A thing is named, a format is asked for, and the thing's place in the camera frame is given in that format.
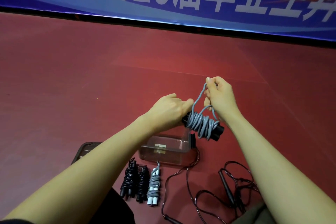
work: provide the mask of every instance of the person's left hand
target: person's left hand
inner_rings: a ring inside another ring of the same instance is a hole
[[[193,103],[191,98],[182,101],[175,93],[170,94],[160,98],[144,116],[153,126],[154,133],[160,133],[182,125],[182,118],[191,111]]]

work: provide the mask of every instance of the transparent plastic container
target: transparent plastic container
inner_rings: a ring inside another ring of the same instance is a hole
[[[139,157],[146,161],[187,166],[196,158],[195,135],[186,129],[182,137],[156,135],[142,145]]]

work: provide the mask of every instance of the blue-gray cord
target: blue-gray cord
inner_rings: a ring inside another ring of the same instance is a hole
[[[207,84],[205,83],[201,94],[198,96],[195,103],[192,105],[191,114],[189,115],[186,128],[190,128],[191,130],[196,131],[197,135],[198,135],[198,138],[206,138],[207,140],[209,140],[210,136],[211,136],[211,132],[219,124],[219,120],[217,119],[217,117],[215,115],[215,111],[214,111],[212,105],[208,105],[208,106],[204,107],[202,109],[202,111],[200,111],[199,113],[194,111],[195,104],[201,98],[203,92],[205,91],[206,86],[207,86]],[[212,107],[212,114],[213,114],[214,118],[216,119],[216,121],[213,120],[213,119],[210,119],[209,116],[203,116],[202,115],[203,111],[205,109],[207,109],[208,107]]]
[[[157,199],[159,199],[160,197],[160,172],[158,172],[158,174],[156,174],[156,171],[160,170],[160,162],[157,162],[157,167],[155,169],[153,169],[152,173],[150,174],[150,179],[149,179],[149,186],[148,188],[153,188],[152,190],[148,189],[147,192],[147,199],[149,197],[157,197]]]

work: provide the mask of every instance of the person's left arm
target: person's left arm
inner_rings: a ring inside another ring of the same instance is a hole
[[[179,125],[192,104],[192,99],[182,101],[176,94],[162,97],[131,125],[38,189],[5,219],[34,224],[89,222],[137,149],[152,135]]]

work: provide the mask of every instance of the person's right arm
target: person's right arm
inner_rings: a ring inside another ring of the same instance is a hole
[[[241,114],[231,85],[207,78],[204,106],[211,104],[231,129],[261,195],[278,224],[336,223],[336,203],[276,150]]]

